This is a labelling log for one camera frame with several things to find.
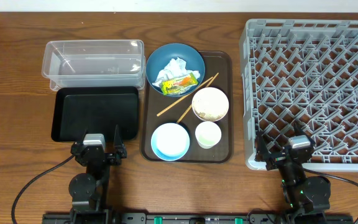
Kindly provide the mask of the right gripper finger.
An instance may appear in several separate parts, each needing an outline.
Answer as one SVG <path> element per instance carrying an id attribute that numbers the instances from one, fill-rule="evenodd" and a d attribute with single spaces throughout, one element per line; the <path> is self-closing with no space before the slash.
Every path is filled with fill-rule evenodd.
<path id="1" fill-rule="evenodd" d="M 258 156 L 267 156 L 270 154 L 269 150 L 267 149 L 263 132 L 257 133 L 257 155 Z"/>
<path id="2" fill-rule="evenodd" d="M 302 130 L 299 122 L 297 122 L 297 121 L 294 122 L 293 129 L 295 132 L 295 136 L 306 136 L 306 133 Z"/>

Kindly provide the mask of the small light blue bowl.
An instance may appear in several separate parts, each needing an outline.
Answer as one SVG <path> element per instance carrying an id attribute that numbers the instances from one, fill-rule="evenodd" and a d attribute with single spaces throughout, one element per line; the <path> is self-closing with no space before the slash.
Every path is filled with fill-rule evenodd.
<path id="1" fill-rule="evenodd" d="M 150 141 L 153 153 L 163 161 L 177 161 L 190 148 L 190 135 L 183 126 L 176 123 L 160 125 Z"/>

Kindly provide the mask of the white cup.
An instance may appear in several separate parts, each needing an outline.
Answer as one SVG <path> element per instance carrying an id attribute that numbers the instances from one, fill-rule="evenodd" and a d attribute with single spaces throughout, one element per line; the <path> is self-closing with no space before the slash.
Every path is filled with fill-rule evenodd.
<path id="1" fill-rule="evenodd" d="M 204 121 L 197 125 L 195 137 L 200 147 L 210 149 L 221 140 L 222 132 L 216 123 Z"/>

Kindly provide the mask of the pink bowl with rice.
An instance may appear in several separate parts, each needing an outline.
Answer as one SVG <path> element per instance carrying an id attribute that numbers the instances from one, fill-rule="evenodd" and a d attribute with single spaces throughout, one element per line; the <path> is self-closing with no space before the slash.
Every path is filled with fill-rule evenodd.
<path id="1" fill-rule="evenodd" d="M 192 110 L 203 121 L 219 121 L 229 111 L 229 100 L 226 94 L 214 87 L 197 91 L 192 98 Z"/>

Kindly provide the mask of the yellow green snack wrapper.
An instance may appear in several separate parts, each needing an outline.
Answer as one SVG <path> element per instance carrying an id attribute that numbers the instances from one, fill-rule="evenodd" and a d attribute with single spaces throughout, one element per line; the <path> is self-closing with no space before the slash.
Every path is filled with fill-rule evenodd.
<path id="1" fill-rule="evenodd" d="M 160 87 L 164 95 L 182 95 L 189 88 L 196 86 L 197 84 L 198 80 L 192 73 L 189 73 L 182 77 L 176 77 L 163 81 Z"/>

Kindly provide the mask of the white tissue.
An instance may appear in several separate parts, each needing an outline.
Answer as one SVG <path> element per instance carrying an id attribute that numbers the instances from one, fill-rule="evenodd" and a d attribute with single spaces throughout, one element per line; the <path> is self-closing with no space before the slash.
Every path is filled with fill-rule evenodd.
<path id="1" fill-rule="evenodd" d="M 172 58 L 170 62 L 159 71 L 155 81 L 152 83 L 153 86 L 160 87 L 160 84 L 163 81 L 171 80 L 173 78 L 178 78 L 192 73 L 195 78 L 199 78 L 200 72 L 198 70 L 187 70 L 186 61 L 177 57 L 176 59 Z"/>

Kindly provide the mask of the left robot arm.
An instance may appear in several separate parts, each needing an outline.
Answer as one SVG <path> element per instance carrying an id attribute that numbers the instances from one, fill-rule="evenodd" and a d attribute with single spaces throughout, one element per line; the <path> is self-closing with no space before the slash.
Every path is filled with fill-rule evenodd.
<path id="1" fill-rule="evenodd" d="M 110 167 L 119 166 L 127 157 L 126 147 L 119 126 L 115 127 L 113 152 L 106 152 L 103 134 L 85 132 L 82 139 L 71 146 L 75 161 L 86 168 L 72 178 L 69 193 L 72 197 L 70 219 L 67 223 L 111 223 L 121 222 L 121 216 L 106 205 L 110 178 Z"/>

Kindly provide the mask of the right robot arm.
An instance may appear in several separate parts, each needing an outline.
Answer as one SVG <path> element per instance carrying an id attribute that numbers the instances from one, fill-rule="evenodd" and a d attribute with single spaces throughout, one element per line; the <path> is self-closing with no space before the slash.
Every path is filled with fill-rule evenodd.
<path id="1" fill-rule="evenodd" d="M 279 170 L 285 200 L 291 208 L 275 223 L 327 223 L 324 211 L 330 208 L 330 181 L 322 176 L 307 177 L 302 166 L 311 159 L 315 142 L 294 125 L 295 136 L 278 152 L 269 152 L 261 131 L 257 133 L 257 156 L 267 170 Z"/>

